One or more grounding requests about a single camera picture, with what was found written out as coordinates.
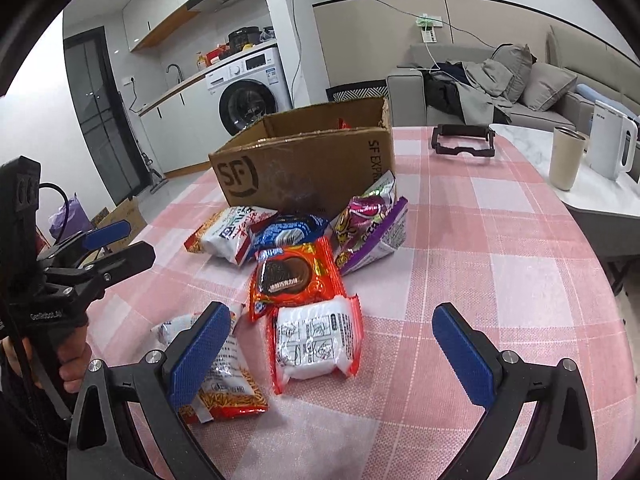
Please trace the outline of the person's left hand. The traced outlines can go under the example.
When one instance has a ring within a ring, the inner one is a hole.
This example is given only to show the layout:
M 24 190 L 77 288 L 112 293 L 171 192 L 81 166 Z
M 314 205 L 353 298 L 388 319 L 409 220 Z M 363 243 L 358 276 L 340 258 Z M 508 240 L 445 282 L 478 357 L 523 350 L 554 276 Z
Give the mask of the person's left hand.
M 92 359 L 92 350 L 87 342 L 87 334 L 88 324 L 77 327 L 56 349 L 58 362 L 60 362 L 58 374 L 63 379 L 64 388 L 68 393 L 78 393 L 87 366 Z M 15 374 L 22 377 L 20 363 L 9 337 L 3 338 L 1 344 L 9 366 Z M 23 347 L 30 364 L 32 362 L 32 345 L 28 338 L 23 339 Z M 43 389 L 43 385 L 33 369 L 32 379 L 36 387 Z

